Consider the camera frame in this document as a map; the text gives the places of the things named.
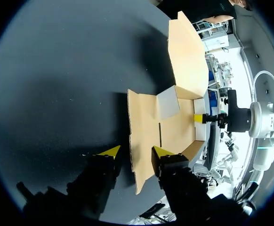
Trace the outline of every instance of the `dark gray table surface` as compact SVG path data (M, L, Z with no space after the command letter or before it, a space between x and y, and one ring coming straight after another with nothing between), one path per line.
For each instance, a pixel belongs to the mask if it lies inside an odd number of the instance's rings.
M127 89L174 84L168 18L146 0L27 2L0 40L0 177L15 202L65 193L86 158L122 145L123 167L101 220L126 223L164 192L155 177L135 195Z

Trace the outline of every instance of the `yellow object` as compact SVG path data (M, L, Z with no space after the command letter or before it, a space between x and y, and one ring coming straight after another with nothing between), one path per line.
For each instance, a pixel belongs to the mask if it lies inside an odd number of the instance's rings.
M196 122L203 123L203 115L202 115L202 114L195 114L195 115L193 116L193 119L194 119L194 121L196 121Z
M100 153L98 155L106 155L107 154L109 156L113 156L113 158L115 159L115 157L116 157L116 155L118 153L119 148L120 148L120 145L118 145L117 147L114 147L114 148L112 148L112 149L110 149L108 151L102 152L102 153Z
M164 150L160 147L157 147L157 146L154 146L154 149L155 149L159 158L161 158L162 156L165 156L165 155L174 155L172 152L166 151L166 150Z

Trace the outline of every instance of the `unfolded cardboard box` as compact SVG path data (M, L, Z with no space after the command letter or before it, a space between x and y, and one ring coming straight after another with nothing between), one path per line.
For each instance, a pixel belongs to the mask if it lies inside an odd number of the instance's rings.
M194 122L203 114L208 67L201 39L179 12L169 21L168 52L176 85L154 95L128 90L130 151L136 194L153 174L152 147L182 153L192 160L206 140L206 125Z

